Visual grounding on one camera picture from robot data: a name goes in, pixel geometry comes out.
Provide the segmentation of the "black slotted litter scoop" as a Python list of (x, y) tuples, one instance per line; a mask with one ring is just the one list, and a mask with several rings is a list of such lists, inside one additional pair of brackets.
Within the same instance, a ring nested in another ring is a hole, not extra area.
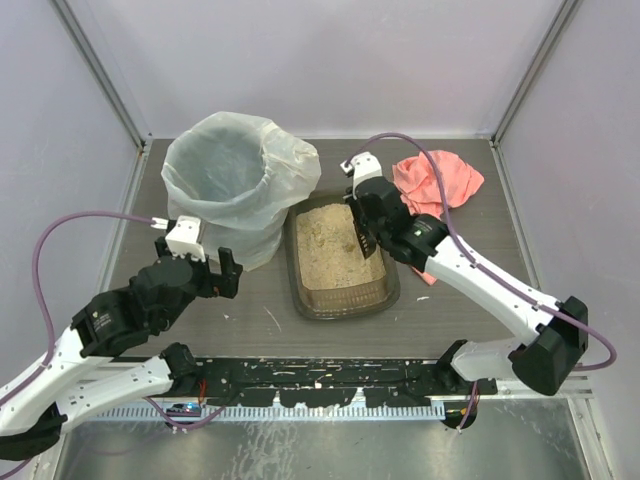
[(349, 206), (353, 216), (356, 239), (363, 257), (368, 259), (375, 253), (377, 248), (377, 241), (371, 230), (371, 221), (357, 200), (352, 199)]

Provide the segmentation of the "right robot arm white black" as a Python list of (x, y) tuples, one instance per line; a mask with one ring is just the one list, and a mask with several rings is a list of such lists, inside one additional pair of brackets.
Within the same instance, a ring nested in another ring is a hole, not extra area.
[(560, 302), (519, 281), (455, 236), (438, 218), (413, 215), (382, 176), (346, 191), (364, 254), (376, 248), (473, 300), (513, 335), (509, 341), (458, 341), (443, 361), (467, 381), (516, 378), (531, 390), (558, 392), (588, 347), (588, 308), (574, 296)]

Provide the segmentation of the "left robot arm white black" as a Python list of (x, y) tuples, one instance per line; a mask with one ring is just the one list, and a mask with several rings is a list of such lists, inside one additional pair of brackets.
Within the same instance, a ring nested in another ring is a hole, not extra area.
[(170, 254), (156, 241), (157, 260), (128, 285), (95, 296), (54, 345), (51, 361), (30, 385), (1, 406), (1, 457), (24, 461), (48, 450), (87, 418), (139, 397), (187, 393), (199, 368), (189, 348), (175, 342), (141, 366), (93, 383), (80, 379), (150, 337), (169, 330), (197, 298), (234, 298), (242, 265), (218, 250), (221, 270), (207, 260)]

